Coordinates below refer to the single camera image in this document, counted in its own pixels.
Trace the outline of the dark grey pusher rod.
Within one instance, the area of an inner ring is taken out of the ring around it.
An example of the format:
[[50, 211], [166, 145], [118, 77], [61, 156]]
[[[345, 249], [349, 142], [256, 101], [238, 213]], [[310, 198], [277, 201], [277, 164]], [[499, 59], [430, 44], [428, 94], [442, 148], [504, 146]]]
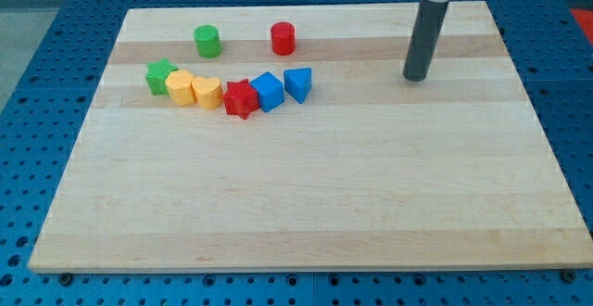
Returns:
[[426, 78], [447, 11], [448, 2], [420, 2], [402, 71], [407, 80], [420, 82]]

